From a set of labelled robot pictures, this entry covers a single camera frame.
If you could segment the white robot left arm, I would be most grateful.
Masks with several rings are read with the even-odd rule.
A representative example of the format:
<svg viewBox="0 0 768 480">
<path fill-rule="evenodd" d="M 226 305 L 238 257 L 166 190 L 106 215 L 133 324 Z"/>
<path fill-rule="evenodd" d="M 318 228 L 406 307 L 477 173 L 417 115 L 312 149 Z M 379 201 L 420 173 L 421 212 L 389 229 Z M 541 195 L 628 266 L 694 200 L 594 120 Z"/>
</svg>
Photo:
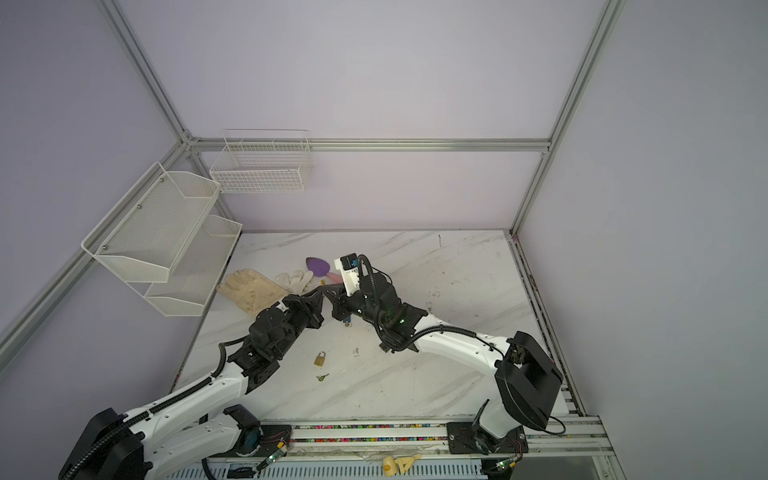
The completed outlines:
<svg viewBox="0 0 768 480">
<path fill-rule="evenodd" d="M 263 385 L 307 328 L 323 322 L 319 292 L 288 295 L 261 311 L 247 335 L 219 345 L 216 369 L 123 414 L 91 418 L 65 461 L 61 479 L 162 479 L 231 450 L 260 427 L 238 399 Z"/>
</svg>

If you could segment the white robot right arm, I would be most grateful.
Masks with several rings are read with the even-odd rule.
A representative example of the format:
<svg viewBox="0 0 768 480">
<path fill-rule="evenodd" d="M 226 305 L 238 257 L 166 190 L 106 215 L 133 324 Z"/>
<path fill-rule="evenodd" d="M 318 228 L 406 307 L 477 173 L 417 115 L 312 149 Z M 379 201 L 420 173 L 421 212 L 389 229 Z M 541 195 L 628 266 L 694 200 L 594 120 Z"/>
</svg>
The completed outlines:
<svg viewBox="0 0 768 480">
<path fill-rule="evenodd" d="M 405 351 L 437 355 L 494 380 L 498 394 L 479 408 L 471 431 L 476 449 L 496 451 L 503 439 L 520 428 L 563 436 L 548 428 L 564 382 L 555 360 L 530 334 L 511 338 L 478 333 L 439 319 L 403 301 L 391 277 L 355 253 L 334 260 L 342 285 L 328 295 L 337 320 L 357 316 L 369 323 L 386 353 Z"/>
</svg>

